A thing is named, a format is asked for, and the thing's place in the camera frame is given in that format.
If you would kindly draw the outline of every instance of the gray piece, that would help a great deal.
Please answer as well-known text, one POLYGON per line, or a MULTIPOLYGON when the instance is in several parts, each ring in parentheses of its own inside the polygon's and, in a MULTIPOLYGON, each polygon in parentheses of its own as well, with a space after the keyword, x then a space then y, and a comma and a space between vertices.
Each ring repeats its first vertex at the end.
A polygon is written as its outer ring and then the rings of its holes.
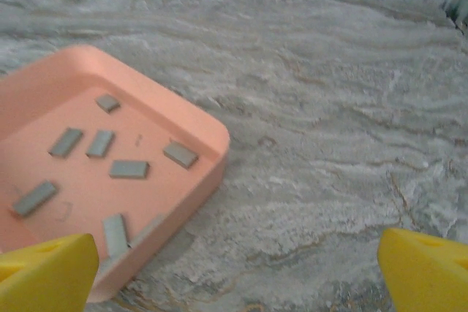
POLYGON ((144 179, 148 168, 149 163, 146 161, 115 160, 109 175, 111 178, 144 179))
POLYGON ((97 275, 103 274, 104 272, 107 272, 109 268, 112 267, 113 263, 115 262, 115 259, 111 259, 110 257, 107 259, 101 259, 99 261, 99 268, 97 269, 97 275))
POLYGON ((70 151, 80 141, 82 136, 83 132, 80 129, 67 128, 49 150, 49 154, 61 158, 67 157, 70 151))
POLYGON ((88 157, 104 157, 107 150, 109 150, 109 146, 112 143, 114 135, 113 131, 97 131, 93 142, 89 146, 88 151, 86 151, 86 155, 88 157))
POLYGON ((124 217, 120 213, 107 217, 102 221, 104 226, 107 253, 110 258, 124 254, 128 249, 127 234, 125 231, 124 217))
POLYGON ((120 102, 110 94, 105 94, 96 99, 96 103, 101 107, 106 113, 111 113, 117 107, 120 107, 120 102))
POLYGON ((166 157, 180 164, 185 169, 189 169, 198 160, 196 153, 178 142, 171 142, 164 148, 163 152, 166 157))
POLYGON ((57 188, 46 180, 13 204, 13 210, 18 215, 26 217, 56 192, 57 188))

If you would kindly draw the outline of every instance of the marble countertop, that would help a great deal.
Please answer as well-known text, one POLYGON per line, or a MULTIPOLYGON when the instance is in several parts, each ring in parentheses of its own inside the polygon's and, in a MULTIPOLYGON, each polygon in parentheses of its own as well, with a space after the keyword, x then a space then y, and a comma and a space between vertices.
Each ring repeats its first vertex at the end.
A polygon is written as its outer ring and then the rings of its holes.
POLYGON ((393 0, 0 0, 0 74, 89 43, 231 134, 220 189, 101 311, 387 312, 386 227, 468 243, 468 47, 393 0))

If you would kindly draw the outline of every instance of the pink tray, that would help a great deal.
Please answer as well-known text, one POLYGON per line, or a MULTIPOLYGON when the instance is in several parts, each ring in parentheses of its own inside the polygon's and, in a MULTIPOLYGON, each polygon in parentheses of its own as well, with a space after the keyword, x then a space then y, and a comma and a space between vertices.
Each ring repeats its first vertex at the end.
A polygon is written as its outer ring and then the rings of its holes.
POLYGON ((0 252, 91 233, 101 267, 89 302, 111 298, 176 233, 222 180, 224 125, 177 94, 91 46, 63 49, 0 82, 0 252), (106 113, 95 99, 111 94, 106 113), (65 159, 48 150, 67 127, 83 137, 65 159), (86 156, 97 129, 116 137, 103 159, 86 156), (162 150, 175 140, 199 155, 185 169, 162 150), (150 164, 147 178, 112 179, 115 159, 150 164), (30 216, 11 206, 43 180, 58 193, 30 216), (132 247, 109 263, 102 220, 124 217, 132 247))

